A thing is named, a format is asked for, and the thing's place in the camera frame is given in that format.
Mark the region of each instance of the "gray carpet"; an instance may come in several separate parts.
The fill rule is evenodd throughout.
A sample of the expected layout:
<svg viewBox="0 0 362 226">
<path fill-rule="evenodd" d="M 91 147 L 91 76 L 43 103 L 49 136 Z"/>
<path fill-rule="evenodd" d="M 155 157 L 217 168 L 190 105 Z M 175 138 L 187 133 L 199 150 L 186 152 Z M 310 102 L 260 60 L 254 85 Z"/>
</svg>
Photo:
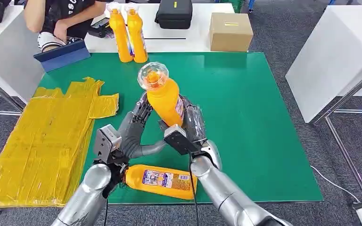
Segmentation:
<svg viewBox="0 0 362 226">
<path fill-rule="evenodd" d="M 250 51 L 264 52 L 310 163 L 330 180 L 362 199 L 358 185 L 346 166 L 325 123 L 305 124 L 285 80 L 285 74 L 323 13 L 327 0 L 256 0 L 250 20 L 255 33 Z M 362 98 L 349 105 L 362 108 Z M 362 173 L 362 116 L 331 118 Z M 0 151 L 13 129 L 16 117 L 0 116 Z M 315 174 L 324 202 L 261 204 L 296 226 L 348 225 L 359 220 L 350 204 L 353 199 Z M 0 226 L 49 225 L 59 208 L 19 208 L 0 215 Z M 199 206 L 200 225 L 224 225 L 212 205 Z M 96 225 L 102 225 L 104 212 Z M 195 225 L 193 206 L 110 206 L 107 225 Z"/>
</svg>

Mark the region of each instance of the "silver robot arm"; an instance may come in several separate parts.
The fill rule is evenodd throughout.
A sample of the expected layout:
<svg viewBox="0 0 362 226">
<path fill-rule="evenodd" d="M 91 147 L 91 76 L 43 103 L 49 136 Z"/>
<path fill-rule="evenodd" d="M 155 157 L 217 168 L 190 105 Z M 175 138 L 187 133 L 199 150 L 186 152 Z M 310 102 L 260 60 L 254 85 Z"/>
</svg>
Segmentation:
<svg viewBox="0 0 362 226">
<path fill-rule="evenodd" d="M 107 165 L 96 164 L 89 168 L 84 180 L 51 226 L 94 225 L 105 206 L 107 197 L 103 192 L 110 179 L 111 172 Z"/>
<path fill-rule="evenodd" d="M 180 154 L 191 154 L 191 171 L 230 226 L 292 226 L 254 203 L 222 170 L 215 143 L 206 138 L 201 110 L 187 98 L 183 128 L 165 130 L 164 141 Z"/>
<path fill-rule="evenodd" d="M 160 152 L 166 143 L 159 140 L 153 145 L 141 145 L 145 123 L 152 112 L 146 93 L 128 112 L 119 130 L 112 125 L 98 129 L 94 161 L 84 180 L 61 210 L 51 226 L 92 226 L 105 206 L 108 196 L 124 177 L 129 159 Z"/>
<path fill-rule="evenodd" d="M 206 194 L 230 226 L 292 226 L 254 203 L 223 172 L 214 142 L 203 143 L 203 154 L 195 156 L 191 171 L 197 176 Z"/>
</svg>

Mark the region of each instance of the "white cable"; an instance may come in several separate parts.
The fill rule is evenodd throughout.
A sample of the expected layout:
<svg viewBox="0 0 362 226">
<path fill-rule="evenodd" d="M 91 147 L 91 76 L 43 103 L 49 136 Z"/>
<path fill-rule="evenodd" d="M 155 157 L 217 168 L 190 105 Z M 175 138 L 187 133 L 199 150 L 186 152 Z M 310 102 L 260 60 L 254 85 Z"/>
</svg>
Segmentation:
<svg viewBox="0 0 362 226">
<path fill-rule="evenodd" d="M 346 190 L 346 189 L 344 189 L 344 188 L 342 188 L 342 187 L 334 184 L 332 181 L 328 180 L 328 179 L 327 179 L 325 176 L 323 176 L 323 175 L 318 171 L 318 169 L 316 169 L 314 166 L 310 166 L 310 167 L 313 168 L 315 171 L 317 171 L 317 173 L 318 173 L 322 178 L 324 178 L 326 181 L 330 182 L 333 186 L 344 190 L 344 191 L 347 192 L 349 195 L 351 195 L 354 199 L 356 199 L 356 201 L 357 201 L 358 203 L 360 202 L 359 199 L 358 199 L 354 194 L 352 194 L 352 193 L 349 192 L 348 190 Z"/>
</svg>

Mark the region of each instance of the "bottle cap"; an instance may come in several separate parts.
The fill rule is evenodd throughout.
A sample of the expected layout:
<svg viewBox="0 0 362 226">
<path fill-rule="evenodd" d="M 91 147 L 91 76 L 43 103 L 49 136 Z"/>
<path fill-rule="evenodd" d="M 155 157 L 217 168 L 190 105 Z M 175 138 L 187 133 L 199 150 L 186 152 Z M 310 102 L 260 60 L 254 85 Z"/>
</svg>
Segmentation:
<svg viewBox="0 0 362 226">
<path fill-rule="evenodd" d="M 120 13 L 121 5 L 118 2 L 110 2 L 109 4 L 106 5 L 106 9 L 109 11 L 110 14 Z"/>
<path fill-rule="evenodd" d="M 162 87 L 168 77 L 168 69 L 164 64 L 151 62 L 140 69 L 138 83 L 145 90 L 155 90 Z"/>
<path fill-rule="evenodd" d="M 138 12 L 139 6 L 136 3 L 127 3 L 125 4 L 125 11 L 128 15 L 135 15 Z"/>
</svg>

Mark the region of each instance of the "orange bottle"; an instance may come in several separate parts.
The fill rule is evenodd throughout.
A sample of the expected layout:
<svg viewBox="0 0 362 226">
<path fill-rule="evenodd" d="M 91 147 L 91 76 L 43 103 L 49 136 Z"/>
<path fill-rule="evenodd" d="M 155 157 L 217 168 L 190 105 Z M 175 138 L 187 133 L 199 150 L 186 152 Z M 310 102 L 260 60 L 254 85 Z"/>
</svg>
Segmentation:
<svg viewBox="0 0 362 226">
<path fill-rule="evenodd" d="M 109 25 L 115 33 L 120 61 L 123 63 L 130 62 L 132 61 L 132 50 L 125 29 L 124 18 L 121 15 L 121 5 L 117 2 L 112 2 L 107 5 L 107 9 L 110 12 Z"/>
<path fill-rule="evenodd" d="M 145 40 L 142 33 L 142 19 L 138 14 L 138 6 L 135 3 L 126 5 L 128 33 L 130 34 L 130 43 L 134 54 L 134 61 L 144 63 L 148 60 Z"/>
<path fill-rule="evenodd" d="M 192 175 L 196 193 L 197 178 Z M 125 172 L 125 183 L 133 189 L 179 199 L 193 199 L 189 172 L 157 166 L 133 165 Z"/>
<path fill-rule="evenodd" d="M 169 78 L 164 64 L 151 62 L 144 65 L 138 73 L 138 83 L 147 91 L 150 105 L 168 126 L 182 126 L 184 104 L 179 95 L 180 89 Z"/>
</svg>

